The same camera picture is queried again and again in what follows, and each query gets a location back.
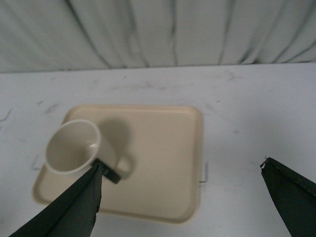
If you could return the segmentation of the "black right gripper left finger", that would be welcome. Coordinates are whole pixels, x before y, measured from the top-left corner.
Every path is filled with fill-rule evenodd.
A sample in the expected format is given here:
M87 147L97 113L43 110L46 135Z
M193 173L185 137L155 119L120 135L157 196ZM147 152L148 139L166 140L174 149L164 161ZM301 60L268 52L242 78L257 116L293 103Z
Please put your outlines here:
M12 237L89 237L101 202L102 167L95 165Z

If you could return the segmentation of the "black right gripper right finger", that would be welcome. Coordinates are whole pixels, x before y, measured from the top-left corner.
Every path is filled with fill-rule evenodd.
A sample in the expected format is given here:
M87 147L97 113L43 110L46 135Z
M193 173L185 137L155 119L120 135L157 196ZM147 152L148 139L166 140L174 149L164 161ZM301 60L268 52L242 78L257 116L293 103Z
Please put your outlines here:
M260 165L272 201L292 237L316 235L316 184L273 158Z

